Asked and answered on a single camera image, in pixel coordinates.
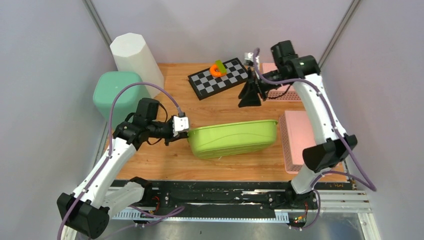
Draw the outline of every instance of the pink box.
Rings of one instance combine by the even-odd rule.
[[[270,71],[274,71],[277,70],[277,67],[274,63],[262,63],[262,72],[263,73],[268,73]],[[277,96],[280,96],[281,94],[283,94],[287,88],[289,87],[289,85],[285,85],[285,86],[281,86],[278,89],[275,90],[271,90],[268,93],[268,97],[274,98]],[[288,92],[281,97],[278,97],[276,99],[266,99],[267,101],[275,101],[275,102],[300,102],[301,98],[299,97],[299,95],[296,93],[295,89],[292,87],[290,87],[290,89],[288,90]]]
[[[311,122],[306,111],[284,111],[278,123],[285,171],[297,174],[304,165],[303,150],[316,145]]]

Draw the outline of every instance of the lime green basket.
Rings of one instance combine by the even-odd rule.
[[[204,126],[188,132],[193,154],[201,159],[263,150],[277,139],[277,121],[244,121]]]

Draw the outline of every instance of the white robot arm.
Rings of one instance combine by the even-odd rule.
[[[260,106],[262,104],[260,97],[266,101],[269,90],[279,88],[281,85],[293,85],[311,122],[316,143],[316,146],[303,150],[305,164],[290,182],[291,188],[285,191],[286,199],[289,202],[302,203],[314,189],[315,180],[348,155],[348,151],[335,129],[338,130],[340,136],[343,136],[351,149],[356,146],[358,141],[355,135],[347,135],[346,130],[338,121],[328,100],[320,68],[314,57],[311,55],[298,57],[289,40],[277,43],[271,47],[271,52],[277,70],[261,76],[254,75],[249,68],[248,80],[238,96],[241,99],[238,106],[240,108]],[[245,53],[244,56],[246,64],[254,66],[255,72],[258,73],[258,56],[255,57],[254,53]]]
[[[75,239],[73,237],[76,231],[96,239],[104,232],[113,216],[133,203],[144,201],[146,196],[149,197],[152,184],[140,177],[132,178],[116,192],[109,195],[106,193],[124,164],[150,137],[164,139],[166,145],[188,137],[189,119],[185,114],[172,116],[167,122],[156,121],[158,107],[157,100],[150,98],[140,100],[137,111],[130,114],[132,122],[129,122],[131,117],[127,117],[116,127],[110,156],[108,148],[72,194],[62,193],[59,196],[57,206],[63,219],[77,200],[77,196],[84,193],[75,208],[71,209],[66,227],[61,234],[62,240]]]

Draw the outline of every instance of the chessboard pattern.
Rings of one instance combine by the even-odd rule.
[[[188,76],[188,81],[199,100],[246,82],[248,73],[238,58],[225,61],[223,64],[227,72],[225,76],[214,77],[209,68]]]

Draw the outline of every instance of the orange ring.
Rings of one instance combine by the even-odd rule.
[[[218,66],[216,64],[212,65],[209,68],[210,75],[214,76],[215,78],[223,77],[225,76],[225,73],[220,72],[218,69]]]

